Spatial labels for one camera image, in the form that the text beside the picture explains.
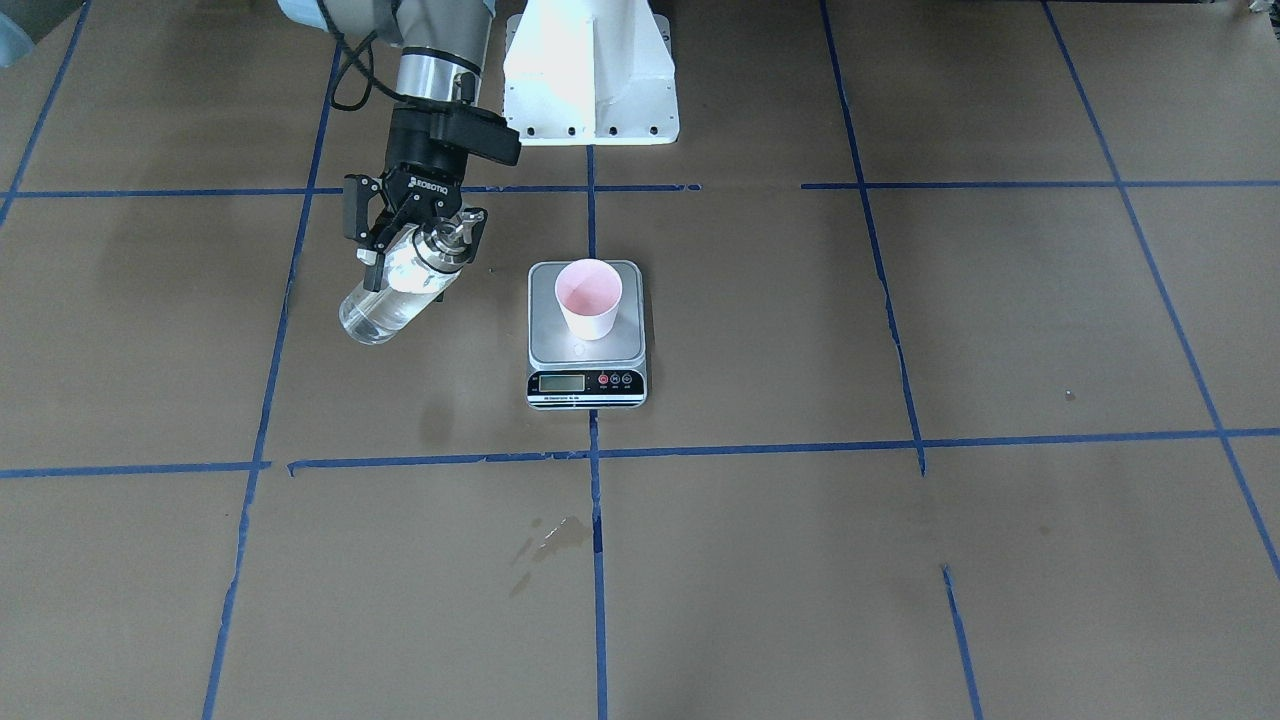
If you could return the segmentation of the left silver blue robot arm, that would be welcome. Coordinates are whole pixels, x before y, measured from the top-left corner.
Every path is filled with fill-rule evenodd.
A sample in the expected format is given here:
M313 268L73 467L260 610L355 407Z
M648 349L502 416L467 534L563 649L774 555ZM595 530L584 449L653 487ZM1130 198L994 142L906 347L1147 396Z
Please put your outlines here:
M357 246L360 299L434 304L477 254L486 223L461 196L471 158L512 167L521 142L479 102L497 10L492 1L283 1L325 31L340 73L394 104L378 176L348 174L343 233Z

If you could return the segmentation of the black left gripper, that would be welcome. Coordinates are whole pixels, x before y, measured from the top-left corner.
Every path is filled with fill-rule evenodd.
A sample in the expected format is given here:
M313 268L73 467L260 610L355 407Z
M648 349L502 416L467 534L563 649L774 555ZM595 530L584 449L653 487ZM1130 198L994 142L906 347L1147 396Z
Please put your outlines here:
M343 236L356 242L357 259L366 266L385 263L390 238L404 223L433 222L442 215L440 202L448 208L461 205L457 196L468 151L442 137L451 120L470 110L470 105L397 105L390 114L381 177L344 177ZM488 215L485 208L463 208L426 236L431 301L442 301L460 273L475 261Z

